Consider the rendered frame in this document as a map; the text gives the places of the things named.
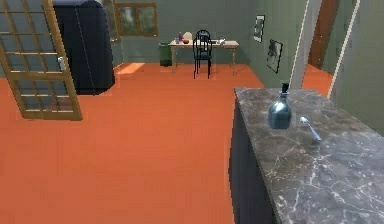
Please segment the black chair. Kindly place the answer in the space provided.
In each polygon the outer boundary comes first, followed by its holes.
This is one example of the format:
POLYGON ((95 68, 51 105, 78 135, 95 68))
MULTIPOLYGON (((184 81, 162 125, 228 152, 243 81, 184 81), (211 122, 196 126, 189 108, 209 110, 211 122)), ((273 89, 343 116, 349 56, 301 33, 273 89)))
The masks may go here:
POLYGON ((202 61, 207 62, 208 73, 211 73, 212 40, 207 30, 199 30, 193 40, 194 75, 199 73, 202 61))

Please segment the dark green bin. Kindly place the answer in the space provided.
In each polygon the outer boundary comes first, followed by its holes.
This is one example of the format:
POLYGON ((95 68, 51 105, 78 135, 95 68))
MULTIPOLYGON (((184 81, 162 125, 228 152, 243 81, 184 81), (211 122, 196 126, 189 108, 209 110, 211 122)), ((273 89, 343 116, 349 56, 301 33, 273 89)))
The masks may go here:
POLYGON ((165 42, 159 44, 159 62, 164 67, 172 65, 171 47, 165 42))

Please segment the light wooden table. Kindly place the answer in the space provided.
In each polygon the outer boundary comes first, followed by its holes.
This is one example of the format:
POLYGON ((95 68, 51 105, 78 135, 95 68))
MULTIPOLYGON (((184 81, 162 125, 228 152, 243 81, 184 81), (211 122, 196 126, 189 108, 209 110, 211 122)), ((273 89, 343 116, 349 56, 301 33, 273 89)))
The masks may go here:
MULTIPOLYGON (((232 68, 232 74, 235 74, 236 49, 239 47, 239 43, 234 40, 230 40, 230 41, 226 40, 224 45, 219 45, 217 41, 218 40, 212 41, 213 48, 222 48, 222 49, 230 50, 232 55, 232 61, 230 62, 230 67, 232 68)), ((178 61, 177 61, 178 50, 181 48, 192 49, 192 44, 193 44, 193 40, 190 40, 188 44, 184 44, 183 42, 176 42, 175 40, 171 41, 168 44, 171 47, 171 52, 172 52, 172 72, 175 72, 175 69, 178 66, 178 61)))

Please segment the blue glass spray bottle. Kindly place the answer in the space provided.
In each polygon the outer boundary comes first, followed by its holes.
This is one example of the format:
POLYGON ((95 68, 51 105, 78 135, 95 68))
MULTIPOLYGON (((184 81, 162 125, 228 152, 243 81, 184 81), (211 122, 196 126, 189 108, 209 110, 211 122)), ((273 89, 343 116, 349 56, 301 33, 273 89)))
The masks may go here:
POLYGON ((291 124, 292 111, 287 103, 289 84, 283 83, 278 100, 269 107, 268 123, 272 129, 288 129, 291 124))

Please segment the silver spoon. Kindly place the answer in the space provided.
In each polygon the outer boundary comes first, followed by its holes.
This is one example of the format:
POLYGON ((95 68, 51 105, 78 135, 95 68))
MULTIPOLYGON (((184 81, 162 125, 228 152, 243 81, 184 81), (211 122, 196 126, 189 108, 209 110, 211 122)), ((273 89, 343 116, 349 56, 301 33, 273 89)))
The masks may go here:
POLYGON ((312 127, 311 123, 309 122, 309 120, 305 117, 300 117, 300 122, 307 125, 311 131, 311 133, 313 134, 314 138, 317 140, 317 141, 322 141, 322 138, 321 136, 316 132, 316 130, 312 127))

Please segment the narrow wooden framed window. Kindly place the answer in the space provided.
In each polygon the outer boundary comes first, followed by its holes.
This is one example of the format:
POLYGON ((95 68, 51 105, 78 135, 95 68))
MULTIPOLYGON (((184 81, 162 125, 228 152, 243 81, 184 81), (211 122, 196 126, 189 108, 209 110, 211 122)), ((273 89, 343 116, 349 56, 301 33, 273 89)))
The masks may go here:
POLYGON ((110 40, 112 42, 117 41, 119 37, 118 37, 118 32, 116 27, 114 0, 102 0, 102 6, 106 13, 108 29, 110 33, 110 40))

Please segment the black fridge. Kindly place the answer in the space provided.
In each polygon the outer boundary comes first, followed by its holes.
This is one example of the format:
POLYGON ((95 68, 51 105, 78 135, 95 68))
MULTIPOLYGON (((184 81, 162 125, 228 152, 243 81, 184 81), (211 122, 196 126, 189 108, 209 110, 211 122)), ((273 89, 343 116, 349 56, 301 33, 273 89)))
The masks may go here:
POLYGON ((115 84, 106 13, 96 0, 52 0, 77 95, 115 84))

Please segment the marble top dark counter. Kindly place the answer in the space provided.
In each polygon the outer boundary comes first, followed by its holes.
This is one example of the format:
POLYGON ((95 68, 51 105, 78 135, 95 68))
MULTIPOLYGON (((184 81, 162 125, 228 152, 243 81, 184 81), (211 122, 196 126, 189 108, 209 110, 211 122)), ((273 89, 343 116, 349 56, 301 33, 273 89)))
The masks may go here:
POLYGON ((287 98, 290 127, 272 129, 268 109, 278 94, 235 91, 228 169, 235 224, 384 224, 384 137, 303 89, 287 98))

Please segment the brown wooden room door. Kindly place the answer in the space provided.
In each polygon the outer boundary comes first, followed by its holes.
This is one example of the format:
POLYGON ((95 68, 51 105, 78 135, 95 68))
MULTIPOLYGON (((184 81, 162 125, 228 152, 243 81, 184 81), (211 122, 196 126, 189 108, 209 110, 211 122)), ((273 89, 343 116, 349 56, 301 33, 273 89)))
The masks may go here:
POLYGON ((308 63, 320 69, 335 22, 339 0, 322 0, 313 35, 308 63))

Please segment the wooden glass-paned room door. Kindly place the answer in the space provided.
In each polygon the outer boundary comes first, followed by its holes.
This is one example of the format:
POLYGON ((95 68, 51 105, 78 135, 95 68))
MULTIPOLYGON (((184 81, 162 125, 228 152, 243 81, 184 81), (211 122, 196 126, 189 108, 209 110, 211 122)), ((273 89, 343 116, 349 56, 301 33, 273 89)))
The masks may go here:
POLYGON ((0 0, 0 64, 23 118, 82 119, 52 0, 0 0))

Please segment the large framed wall picture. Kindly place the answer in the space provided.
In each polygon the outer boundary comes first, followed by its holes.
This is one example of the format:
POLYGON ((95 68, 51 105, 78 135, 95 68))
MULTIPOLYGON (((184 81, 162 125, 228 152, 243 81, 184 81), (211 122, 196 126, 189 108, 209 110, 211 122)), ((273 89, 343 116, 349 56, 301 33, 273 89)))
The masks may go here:
POLYGON ((275 73, 278 73, 282 47, 282 43, 270 40, 267 55, 267 66, 275 73))

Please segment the small framed wall picture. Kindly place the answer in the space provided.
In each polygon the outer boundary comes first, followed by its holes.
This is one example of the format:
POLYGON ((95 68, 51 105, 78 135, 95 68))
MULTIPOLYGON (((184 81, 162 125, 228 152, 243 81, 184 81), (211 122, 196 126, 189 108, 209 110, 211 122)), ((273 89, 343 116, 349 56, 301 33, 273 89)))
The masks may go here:
POLYGON ((258 15, 255 21, 254 39, 258 42, 262 42, 263 28, 264 28, 265 16, 258 15))

